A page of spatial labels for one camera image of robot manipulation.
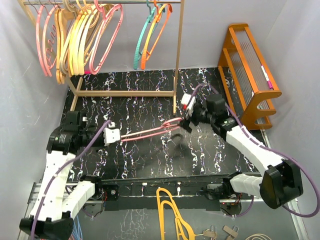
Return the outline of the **yellow plastic hanger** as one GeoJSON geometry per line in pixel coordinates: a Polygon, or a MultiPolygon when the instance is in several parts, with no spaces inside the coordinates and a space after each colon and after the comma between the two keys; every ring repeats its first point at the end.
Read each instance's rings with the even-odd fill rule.
{"type": "Polygon", "coordinates": [[[184,220],[172,194],[167,189],[159,187],[156,190],[156,202],[161,240],[167,239],[167,228],[174,229],[175,240],[196,239],[197,234],[191,225],[184,220]]]}

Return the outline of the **pink curved wire hanger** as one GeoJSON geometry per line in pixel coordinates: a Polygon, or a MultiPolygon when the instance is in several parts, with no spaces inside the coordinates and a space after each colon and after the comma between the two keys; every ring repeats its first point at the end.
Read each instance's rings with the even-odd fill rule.
{"type": "Polygon", "coordinates": [[[42,33],[42,55],[43,55],[43,64],[45,75],[48,77],[52,76],[52,68],[55,66],[57,57],[54,53],[54,46],[57,40],[57,28],[55,23],[51,27],[51,31],[47,36],[48,26],[54,13],[57,9],[60,8],[55,2],[52,4],[52,9],[48,12],[47,17],[45,18],[43,33],[42,33]]]}

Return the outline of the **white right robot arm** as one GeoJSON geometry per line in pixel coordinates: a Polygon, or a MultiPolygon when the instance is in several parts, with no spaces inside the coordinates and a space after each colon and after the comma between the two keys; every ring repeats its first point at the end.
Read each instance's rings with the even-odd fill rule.
{"type": "Polygon", "coordinates": [[[191,132],[190,124],[205,123],[214,133],[240,151],[259,171],[260,176],[235,172],[223,179],[223,194],[233,199],[240,193],[262,198],[277,209],[304,192],[301,170],[291,160],[270,150],[249,133],[244,133],[221,94],[209,95],[203,105],[195,96],[185,93],[181,99],[185,116],[180,126],[191,132]]]}

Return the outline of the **beige clip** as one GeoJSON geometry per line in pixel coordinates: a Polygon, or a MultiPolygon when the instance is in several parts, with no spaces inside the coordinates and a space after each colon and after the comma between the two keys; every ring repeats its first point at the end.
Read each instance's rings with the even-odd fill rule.
{"type": "Polygon", "coordinates": [[[235,240],[237,238],[239,228],[236,225],[233,228],[225,225],[222,229],[227,233],[226,240],[235,240]]]}
{"type": "Polygon", "coordinates": [[[211,240],[216,240],[218,237],[217,228],[212,225],[210,229],[204,230],[202,233],[198,234],[197,236],[203,236],[203,237],[210,238],[211,240]]]}

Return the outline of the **wooden hanger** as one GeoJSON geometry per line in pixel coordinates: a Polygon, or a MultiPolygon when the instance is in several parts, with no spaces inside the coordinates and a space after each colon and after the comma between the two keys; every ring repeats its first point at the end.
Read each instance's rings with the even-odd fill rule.
{"type": "Polygon", "coordinates": [[[67,37],[67,23],[68,20],[65,18],[64,9],[58,8],[54,14],[54,23],[56,27],[56,80],[58,84],[65,83],[65,75],[60,70],[60,57],[62,49],[67,37]]]}
{"type": "Polygon", "coordinates": [[[60,58],[67,39],[68,22],[74,19],[74,13],[65,8],[58,8],[54,16],[55,26],[57,28],[56,80],[59,84],[65,83],[66,75],[63,74],[60,69],[60,58]]]}

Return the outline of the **wooden garment rack frame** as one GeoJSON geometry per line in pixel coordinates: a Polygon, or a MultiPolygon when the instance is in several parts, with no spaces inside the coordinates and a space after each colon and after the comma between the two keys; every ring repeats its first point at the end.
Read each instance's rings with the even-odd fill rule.
{"type": "MultiPolygon", "coordinates": [[[[44,2],[43,5],[40,0],[29,2],[26,0],[17,1],[20,7],[23,9],[24,13],[29,17],[30,21],[36,26],[36,18],[29,9],[28,6],[35,5],[63,5],[66,3],[74,3],[75,1],[61,0],[60,2],[50,2],[49,0],[44,2]]],[[[102,0],[103,4],[144,4],[146,0],[102,0]]],[[[70,107],[71,111],[74,111],[77,105],[79,97],[171,97],[173,98],[173,115],[177,114],[177,87],[178,87],[178,76],[179,76],[179,63],[180,63],[180,52],[181,52],[181,42],[182,42],[182,30],[183,30],[183,18],[184,18],[184,8],[185,0],[156,0],[155,3],[161,4],[180,4],[179,12],[179,27],[178,27],[178,38],[177,38],[177,51],[176,51],[176,61],[175,61],[175,72],[173,78],[173,90],[163,91],[163,90],[81,90],[83,84],[83,78],[81,77],[75,87],[72,83],[70,76],[67,76],[65,81],[73,93],[73,100],[70,107]]]]}

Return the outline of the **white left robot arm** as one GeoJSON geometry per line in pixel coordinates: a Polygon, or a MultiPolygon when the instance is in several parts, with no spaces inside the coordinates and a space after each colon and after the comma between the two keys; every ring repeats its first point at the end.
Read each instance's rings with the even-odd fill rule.
{"type": "Polygon", "coordinates": [[[104,194],[101,178],[85,174],[65,196],[73,163],[91,148],[102,149],[120,140],[120,130],[113,121],[107,120],[97,128],[88,124],[85,112],[68,111],[49,136],[40,189],[29,216],[20,220],[19,229],[32,240],[69,239],[75,218],[87,200],[97,200],[104,194]]]}

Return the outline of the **orange wooden shelf rack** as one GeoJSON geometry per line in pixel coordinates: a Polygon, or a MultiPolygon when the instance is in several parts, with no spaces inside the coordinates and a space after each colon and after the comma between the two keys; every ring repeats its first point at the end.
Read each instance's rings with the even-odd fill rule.
{"type": "Polygon", "coordinates": [[[282,95],[246,23],[228,26],[218,61],[227,102],[248,130],[267,130],[277,111],[272,102],[282,95]],[[261,65],[273,85],[269,89],[261,65]]]}

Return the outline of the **beige clip left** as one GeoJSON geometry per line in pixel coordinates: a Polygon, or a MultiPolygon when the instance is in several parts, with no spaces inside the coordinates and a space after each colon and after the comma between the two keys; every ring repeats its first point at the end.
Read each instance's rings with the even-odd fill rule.
{"type": "Polygon", "coordinates": [[[210,238],[211,240],[216,240],[218,237],[217,228],[212,225],[210,229],[204,230],[202,233],[198,234],[197,236],[203,236],[203,237],[210,238]]]}

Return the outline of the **cream hanger bottom edge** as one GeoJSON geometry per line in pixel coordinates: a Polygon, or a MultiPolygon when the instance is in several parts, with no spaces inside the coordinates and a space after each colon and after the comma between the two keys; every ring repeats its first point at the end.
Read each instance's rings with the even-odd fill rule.
{"type": "Polygon", "coordinates": [[[248,236],[245,240],[271,240],[271,238],[262,233],[255,233],[248,236]]]}

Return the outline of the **beige clip right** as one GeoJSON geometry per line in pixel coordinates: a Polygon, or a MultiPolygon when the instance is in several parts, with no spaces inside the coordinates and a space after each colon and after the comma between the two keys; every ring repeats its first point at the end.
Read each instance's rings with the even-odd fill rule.
{"type": "Polygon", "coordinates": [[[237,238],[239,228],[236,225],[233,228],[225,225],[222,229],[227,233],[226,240],[235,240],[237,238]]]}

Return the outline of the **beige plastic hanger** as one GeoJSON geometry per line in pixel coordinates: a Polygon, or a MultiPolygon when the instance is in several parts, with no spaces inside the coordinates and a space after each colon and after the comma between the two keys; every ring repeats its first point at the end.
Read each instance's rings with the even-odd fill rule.
{"type": "Polygon", "coordinates": [[[73,18],[73,19],[75,19],[75,21],[73,22],[75,24],[74,24],[73,29],[72,29],[70,43],[69,43],[69,49],[68,49],[68,56],[67,56],[67,67],[68,67],[68,75],[67,76],[69,76],[69,77],[71,77],[73,75],[73,70],[71,69],[72,68],[72,63],[70,63],[69,56],[70,56],[70,53],[72,51],[72,41],[73,41],[74,35],[78,32],[77,30],[75,30],[75,27],[77,26],[77,24],[78,24],[78,22],[80,20],[80,16],[77,16],[77,18],[73,18]]]}

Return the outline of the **pink white marker pen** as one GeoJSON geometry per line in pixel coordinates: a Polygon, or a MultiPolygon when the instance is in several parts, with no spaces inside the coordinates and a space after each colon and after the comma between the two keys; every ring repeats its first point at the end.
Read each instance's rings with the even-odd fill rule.
{"type": "Polygon", "coordinates": [[[263,72],[263,75],[264,75],[264,77],[265,77],[265,80],[266,80],[266,82],[267,82],[267,85],[268,85],[269,89],[270,89],[270,90],[273,90],[274,87],[273,87],[273,85],[272,85],[272,83],[271,83],[271,81],[270,81],[270,79],[269,79],[269,76],[268,76],[268,74],[267,74],[264,66],[261,65],[260,67],[261,67],[261,70],[262,70],[262,72],[263,72]]]}

